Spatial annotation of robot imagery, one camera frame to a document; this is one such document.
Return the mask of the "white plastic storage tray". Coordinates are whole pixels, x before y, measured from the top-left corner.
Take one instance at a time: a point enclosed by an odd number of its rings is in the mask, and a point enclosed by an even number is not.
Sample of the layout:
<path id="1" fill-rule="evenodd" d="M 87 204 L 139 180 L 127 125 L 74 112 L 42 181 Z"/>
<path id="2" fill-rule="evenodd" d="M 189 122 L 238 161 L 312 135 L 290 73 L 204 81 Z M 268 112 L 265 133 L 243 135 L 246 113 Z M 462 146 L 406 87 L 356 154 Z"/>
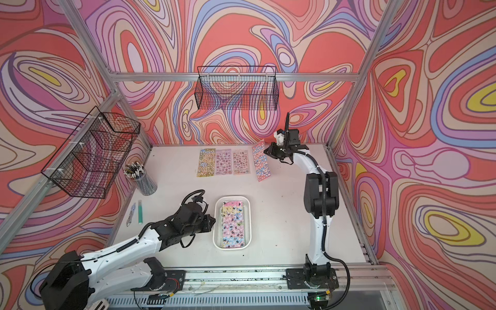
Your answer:
<path id="1" fill-rule="evenodd" d="M 252 239 L 251 204 L 245 196 L 224 196 L 214 208 L 213 244 L 221 251 L 240 251 Z"/>

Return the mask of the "blue red animal sticker sheet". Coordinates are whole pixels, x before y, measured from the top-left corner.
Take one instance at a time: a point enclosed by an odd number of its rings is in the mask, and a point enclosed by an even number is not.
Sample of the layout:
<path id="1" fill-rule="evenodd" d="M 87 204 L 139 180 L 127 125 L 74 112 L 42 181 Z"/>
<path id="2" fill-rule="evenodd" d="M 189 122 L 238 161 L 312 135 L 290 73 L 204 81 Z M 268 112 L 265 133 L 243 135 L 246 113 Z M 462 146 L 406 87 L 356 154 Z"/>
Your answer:
<path id="1" fill-rule="evenodd" d="M 271 176 L 271 171 L 267 162 L 267 156 L 264 153 L 265 142 L 259 141 L 252 147 L 253 161 L 255 167 L 255 174 L 259 182 Z"/>

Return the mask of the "yellow green sticker sheet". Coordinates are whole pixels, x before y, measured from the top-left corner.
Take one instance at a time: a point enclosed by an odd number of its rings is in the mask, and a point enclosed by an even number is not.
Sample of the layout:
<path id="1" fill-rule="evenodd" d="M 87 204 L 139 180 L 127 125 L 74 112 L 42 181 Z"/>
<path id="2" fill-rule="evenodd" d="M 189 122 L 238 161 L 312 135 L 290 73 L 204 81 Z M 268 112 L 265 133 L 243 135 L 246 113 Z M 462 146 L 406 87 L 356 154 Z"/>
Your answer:
<path id="1" fill-rule="evenodd" d="M 197 177 L 214 176 L 216 149 L 202 149 L 199 155 Z"/>

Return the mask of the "pink bonbon sticker sheet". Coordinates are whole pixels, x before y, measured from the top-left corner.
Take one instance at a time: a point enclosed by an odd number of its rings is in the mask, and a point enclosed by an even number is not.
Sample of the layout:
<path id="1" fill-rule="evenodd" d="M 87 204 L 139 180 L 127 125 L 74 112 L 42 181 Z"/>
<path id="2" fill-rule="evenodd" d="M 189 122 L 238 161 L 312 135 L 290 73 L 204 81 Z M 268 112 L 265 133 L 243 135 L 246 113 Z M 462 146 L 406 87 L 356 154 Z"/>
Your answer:
<path id="1" fill-rule="evenodd" d="M 246 150 L 234 150 L 232 153 L 232 169 L 234 175 L 250 173 L 249 153 Z"/>

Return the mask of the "pink puffy sticker sheet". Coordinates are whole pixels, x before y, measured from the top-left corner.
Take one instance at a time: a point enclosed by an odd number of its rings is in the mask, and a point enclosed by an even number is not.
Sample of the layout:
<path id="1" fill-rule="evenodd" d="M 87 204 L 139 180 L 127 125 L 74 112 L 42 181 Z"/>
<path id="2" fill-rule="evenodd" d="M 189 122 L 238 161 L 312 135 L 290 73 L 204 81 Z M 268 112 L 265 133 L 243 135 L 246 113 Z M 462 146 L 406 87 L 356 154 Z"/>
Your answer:
<path id="1" fill-rule="evenodd" d="M 233 172 L 233 159 L 231 149 L 216 150 L 215 170 L 216 175 L 229 175 Z"/>

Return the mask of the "pink yellow pastel sticker sheet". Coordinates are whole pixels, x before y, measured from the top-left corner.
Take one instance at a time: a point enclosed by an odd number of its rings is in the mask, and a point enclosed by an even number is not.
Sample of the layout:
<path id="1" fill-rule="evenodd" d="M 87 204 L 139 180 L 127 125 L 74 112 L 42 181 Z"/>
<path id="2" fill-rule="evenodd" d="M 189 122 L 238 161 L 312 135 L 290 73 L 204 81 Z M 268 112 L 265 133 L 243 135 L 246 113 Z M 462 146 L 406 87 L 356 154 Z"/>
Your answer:
<path id="1" fill-rule="evenodd" d="M 245 247 L 245 220 L 243 201 L 227 201 L 222 205 L 222 247 L 238 249 Z"/>

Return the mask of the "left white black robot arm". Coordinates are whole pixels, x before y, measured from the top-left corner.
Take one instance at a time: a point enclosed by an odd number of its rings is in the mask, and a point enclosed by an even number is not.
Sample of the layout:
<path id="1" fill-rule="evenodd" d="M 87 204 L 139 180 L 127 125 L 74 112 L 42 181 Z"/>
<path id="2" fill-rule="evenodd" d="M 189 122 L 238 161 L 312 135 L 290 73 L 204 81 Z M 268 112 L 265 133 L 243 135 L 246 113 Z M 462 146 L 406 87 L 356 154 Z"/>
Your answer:
<path id="1" fill-rule="evenodd" d="M 216 220 L 207 214 L 205 190 L 188 194 L 179 209 L 164 220 L 149 222 L 134 237 L 104 249 L 65 253 L 45 268 L 37 298 L 45 309 L 85 309 L 122 291 L 161 291 L 169 281 L 156 253 L 185 237 L 211 232 Z"/>

